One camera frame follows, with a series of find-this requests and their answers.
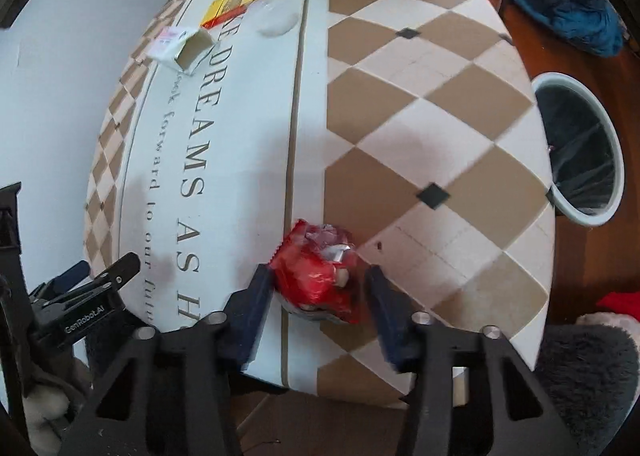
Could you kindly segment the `yellow red cardboard box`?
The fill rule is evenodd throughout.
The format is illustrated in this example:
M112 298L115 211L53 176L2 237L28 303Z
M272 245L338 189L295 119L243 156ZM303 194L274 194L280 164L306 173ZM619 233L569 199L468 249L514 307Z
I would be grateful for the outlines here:
M255 0L214 0L206 10L200 27L211 28L226 23L236 16L242 16L247 7Z

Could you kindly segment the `white round trash bin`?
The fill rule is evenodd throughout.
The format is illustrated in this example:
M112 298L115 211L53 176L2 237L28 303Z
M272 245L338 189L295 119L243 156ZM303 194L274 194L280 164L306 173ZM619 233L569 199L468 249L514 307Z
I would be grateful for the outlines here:
M555 211L585 228L615 215L625 191L620 138L595 94L572 76L538 75L533 88L548 142Z

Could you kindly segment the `small white carton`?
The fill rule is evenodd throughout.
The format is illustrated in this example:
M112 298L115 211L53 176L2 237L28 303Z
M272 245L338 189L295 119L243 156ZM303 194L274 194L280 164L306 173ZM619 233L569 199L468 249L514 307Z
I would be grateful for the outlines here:
M212 36L203 27L166 26L154 38L146 56L175 72L192 75L214 48Z

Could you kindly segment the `checkered tablecloth on table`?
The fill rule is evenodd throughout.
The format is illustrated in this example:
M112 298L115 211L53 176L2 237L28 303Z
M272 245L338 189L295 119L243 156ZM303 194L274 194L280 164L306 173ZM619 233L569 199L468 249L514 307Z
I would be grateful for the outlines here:
M135 253L125 308L87 343L105 367L150 325L220 310L296 221L346 230L448 325L498 326L528 365L552 280L551 168L532 84L488 0L293 0L244 13L190 75L148 56L214 0L170 0L130 54L89 177L94 272Z

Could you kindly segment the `grey fuzzy slipper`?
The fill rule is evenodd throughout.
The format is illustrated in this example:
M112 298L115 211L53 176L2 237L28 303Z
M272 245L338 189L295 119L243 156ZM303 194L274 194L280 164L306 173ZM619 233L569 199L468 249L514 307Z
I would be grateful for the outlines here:
M598 312L547 326L535 374L578 453L602 454L639 398L639 321Z

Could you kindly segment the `red snack wrapper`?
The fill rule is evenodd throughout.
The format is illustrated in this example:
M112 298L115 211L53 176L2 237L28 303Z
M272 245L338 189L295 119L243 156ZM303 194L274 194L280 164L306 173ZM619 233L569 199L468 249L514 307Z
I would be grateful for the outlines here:
M360 322L358 255L349 231L299 219L269 261L274 289L288 309L309 320Z

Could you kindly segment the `red blanket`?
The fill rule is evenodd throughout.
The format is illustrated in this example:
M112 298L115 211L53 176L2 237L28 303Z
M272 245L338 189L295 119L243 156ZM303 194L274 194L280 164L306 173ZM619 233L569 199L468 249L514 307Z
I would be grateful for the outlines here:
M608 312L629 315L640 321L640 293L619 293L612 291L597 301L597 307Z

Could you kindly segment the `clear round plastic lid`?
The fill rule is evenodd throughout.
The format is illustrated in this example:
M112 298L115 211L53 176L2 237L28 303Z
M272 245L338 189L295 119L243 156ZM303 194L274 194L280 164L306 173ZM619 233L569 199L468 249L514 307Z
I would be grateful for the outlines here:
M256 0L248 6L247 23L258 35L276 38L292 31L302 17L303 0Z

